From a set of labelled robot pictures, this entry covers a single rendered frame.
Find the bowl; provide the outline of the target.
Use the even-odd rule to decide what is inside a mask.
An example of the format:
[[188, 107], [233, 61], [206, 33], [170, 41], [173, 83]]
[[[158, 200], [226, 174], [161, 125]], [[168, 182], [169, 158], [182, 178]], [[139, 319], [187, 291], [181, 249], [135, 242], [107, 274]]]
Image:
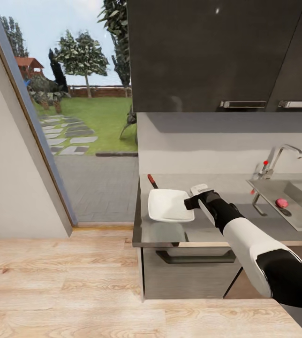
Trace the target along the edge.
[[194, 209], [187, 210], [184, 200], [189, 195], [185, 191], [155, 189], [148, 200], [149, 216], [152, 220], [166, 223], [186, 223], [195, 218]]

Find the vidalia onion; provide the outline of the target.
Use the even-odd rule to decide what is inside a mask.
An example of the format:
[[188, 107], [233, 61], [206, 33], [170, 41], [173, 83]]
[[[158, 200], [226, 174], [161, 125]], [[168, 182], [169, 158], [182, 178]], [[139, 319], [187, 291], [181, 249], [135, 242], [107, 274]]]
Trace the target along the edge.
[[275, 204], [280, 208], [286, 208], [288, 206], [288, 201], [286, 199], [277, 199]]

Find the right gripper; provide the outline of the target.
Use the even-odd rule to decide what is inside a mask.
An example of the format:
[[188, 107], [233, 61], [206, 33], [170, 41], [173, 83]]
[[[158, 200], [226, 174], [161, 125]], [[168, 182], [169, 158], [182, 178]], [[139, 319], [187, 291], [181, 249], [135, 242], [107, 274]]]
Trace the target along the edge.
[[198, 197], [198, 195], [184, 200], [184, 205], [186, 206], [187, 210], [192, 210], [192, 209], [195, 209], [195, 208], [199, 209], [199, 207], [196, 205], [196, 198], [197, 197]]

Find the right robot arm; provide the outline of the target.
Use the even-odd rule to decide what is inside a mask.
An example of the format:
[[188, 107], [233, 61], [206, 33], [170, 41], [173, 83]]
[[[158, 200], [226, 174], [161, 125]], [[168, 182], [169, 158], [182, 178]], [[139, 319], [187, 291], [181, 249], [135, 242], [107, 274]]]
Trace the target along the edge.
[[206, 184], [190, 187], [187, 210], [202, 209], [219, 228], [256, 290], [275, 299], [302, 328], [302, 260], [245, 218]]

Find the parer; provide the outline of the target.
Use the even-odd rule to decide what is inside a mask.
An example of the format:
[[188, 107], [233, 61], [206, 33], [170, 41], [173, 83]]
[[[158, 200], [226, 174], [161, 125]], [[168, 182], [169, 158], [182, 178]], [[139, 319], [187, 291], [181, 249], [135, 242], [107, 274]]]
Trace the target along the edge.
[[153, 180], [153, 178], [152, 178], [152, 176], [150, 174], [148, 174], [148, 178], [150, 179], [150, 181], [153, 184], [153, 186], [155, 187], [155, 189], [158, 190], [159, 188], [157, 187], [157, 184], [155, 183], [155, 181]]

